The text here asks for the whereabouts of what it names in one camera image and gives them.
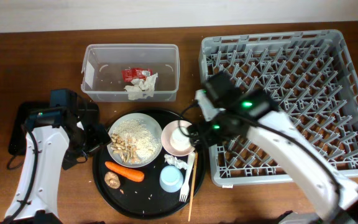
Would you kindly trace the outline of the red snack wrapper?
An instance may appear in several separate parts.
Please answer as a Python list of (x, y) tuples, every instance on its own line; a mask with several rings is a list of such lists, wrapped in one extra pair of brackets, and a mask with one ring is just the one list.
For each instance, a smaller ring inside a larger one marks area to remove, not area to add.
[(143, 68), (128, 68), (122, 70), (121, 73), (125, 82), (131, 82), (134, 79), (146, 80), (147, 77), (152, 75), (152, 70)]

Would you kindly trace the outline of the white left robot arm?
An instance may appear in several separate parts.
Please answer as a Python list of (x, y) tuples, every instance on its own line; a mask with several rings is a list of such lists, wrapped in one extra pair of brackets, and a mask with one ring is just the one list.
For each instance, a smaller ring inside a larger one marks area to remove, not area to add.
[(31, 113), (23, 124), (25, 159), (16, 194), (4, 223), (60, 223), (57, 208), (62, 169), (88, 159), (110, 142), (99, 114), (83, 110), (84, 118), (67, 107)]

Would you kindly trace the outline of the white paper napkin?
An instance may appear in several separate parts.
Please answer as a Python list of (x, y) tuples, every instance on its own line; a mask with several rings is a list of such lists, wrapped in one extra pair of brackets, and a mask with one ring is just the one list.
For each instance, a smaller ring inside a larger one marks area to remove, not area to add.
[(153, 97), (157, 78), (158, 73), (155, 73), (145, 80), (140, 78), (132, 80), (132, 85), (126, 85), (124, 87), (125, 91), (128, 93), (128, 99), (134, 101)]

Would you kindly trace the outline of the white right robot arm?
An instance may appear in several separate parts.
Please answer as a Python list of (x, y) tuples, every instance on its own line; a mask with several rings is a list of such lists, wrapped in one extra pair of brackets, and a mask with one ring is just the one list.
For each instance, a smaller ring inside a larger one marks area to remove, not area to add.
[(323, 223), (358, 223), (358, 184), (340, 174), (262, 90), (198, 90), (207, 128), (190, 138), (217, 143), (240, 136), (263, 149), (303, 191)]

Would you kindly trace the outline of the light blue cup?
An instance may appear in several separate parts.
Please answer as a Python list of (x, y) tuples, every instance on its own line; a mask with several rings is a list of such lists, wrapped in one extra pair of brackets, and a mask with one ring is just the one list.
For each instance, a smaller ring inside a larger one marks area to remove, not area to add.
[(179, 169), (169, 165), (162, 169), (159, 181), (160, 186), (164, 191), (174, 193), (181, 189), (184, 178)]

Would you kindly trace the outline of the white cup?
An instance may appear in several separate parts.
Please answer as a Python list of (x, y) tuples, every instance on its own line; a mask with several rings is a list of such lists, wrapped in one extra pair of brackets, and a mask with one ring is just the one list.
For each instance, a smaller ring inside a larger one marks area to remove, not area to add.
[(175, 128), (170, 137), (170, 144), (177, 151), (188, 150), (191, 147), (191, 143), (186, 128)]

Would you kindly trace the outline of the pink bowl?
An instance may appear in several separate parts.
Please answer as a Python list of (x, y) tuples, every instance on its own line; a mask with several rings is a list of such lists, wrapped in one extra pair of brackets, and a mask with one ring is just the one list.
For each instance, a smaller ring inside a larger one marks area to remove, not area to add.
[(184, 127), (187, 128), (191, 125), (190, 122), (185, 121), (185, 120), (176, 120), (176, 121), (172, 121), (171, 123), (168, 123), (163, 131), (162, 131), (162, 135), (161, 135), (161, 142), (162, 142), (162, 146), (163, 148), (171, 155), (173, 156), (177, 156), (177, 157), (181, 157), (181, 156), (187, 156), (188, 154), (190, 154), (191, 152), (193, 152), (195, 150), (195, 148), (191, 145), (191, 147), (186, 150), (186, 151), (177, 151), (175, 150), (171, 144), (170, 144), (170, 137), (171, 134), (173, 132), (173, 130), (177, 127)]

